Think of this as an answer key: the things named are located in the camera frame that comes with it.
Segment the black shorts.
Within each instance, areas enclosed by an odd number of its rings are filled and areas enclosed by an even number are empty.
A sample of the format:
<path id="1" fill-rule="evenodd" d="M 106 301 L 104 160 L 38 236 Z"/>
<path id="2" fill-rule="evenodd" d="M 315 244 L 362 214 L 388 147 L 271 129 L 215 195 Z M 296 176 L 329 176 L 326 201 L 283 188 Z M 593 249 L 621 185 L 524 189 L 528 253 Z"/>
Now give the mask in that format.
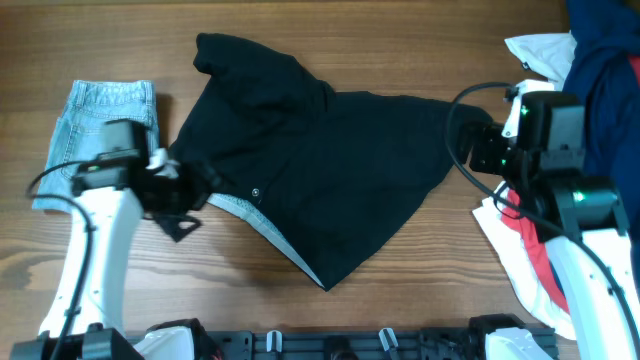
<path id="1" fill-rule="evenodd" d="M 244 219 L 331 289 L 375 254 L 447 176 L 461 128 L 481 108 L 337 92 L 294 57 L 198 35 L 203 93 L 171 145 L 208 181 L 210 202 Z"/>

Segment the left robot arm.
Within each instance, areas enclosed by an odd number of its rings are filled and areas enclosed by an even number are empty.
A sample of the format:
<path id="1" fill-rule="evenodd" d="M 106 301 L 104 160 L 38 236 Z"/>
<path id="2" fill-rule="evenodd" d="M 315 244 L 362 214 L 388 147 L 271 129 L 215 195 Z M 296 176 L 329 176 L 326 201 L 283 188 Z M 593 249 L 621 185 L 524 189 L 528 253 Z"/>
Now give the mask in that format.
<path id="1" fill-rule="evenodd" d="M 103 152 L 76 162 L 71 236 L 58 289 L 36 339 L 13 359 L 220 359 L 221 347 L 197 319 L 152 326 L 136 344 L 123 330 L 124 283 L 133 236 L 150 219 L 179 242 L 200 226 L 190 216 L 210 184 L 165 150 L 150 151 L 143 124 L 118 119 L 101 131 Z"/>

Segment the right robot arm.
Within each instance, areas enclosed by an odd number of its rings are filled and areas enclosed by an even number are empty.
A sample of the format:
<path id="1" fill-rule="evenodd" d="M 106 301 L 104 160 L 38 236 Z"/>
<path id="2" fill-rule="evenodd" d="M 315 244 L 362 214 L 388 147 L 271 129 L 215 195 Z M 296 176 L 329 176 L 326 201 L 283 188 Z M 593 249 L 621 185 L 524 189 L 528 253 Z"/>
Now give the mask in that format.
<path id="1" fill-rule="evenodd" d="M 494 200 L 512 204 L 475 178 L 501 176 L 518 193 L 514 210 L 536 226 L 561 283 L 580 355 L 639 356 L 639 299 L 631 268 L 629 222 L 612 180 L 583 173 L 584 108 L 571 94 L 523 95 L 518 133 L 508 140 L 492 121 L 446 120 L 456 168 Z"/>

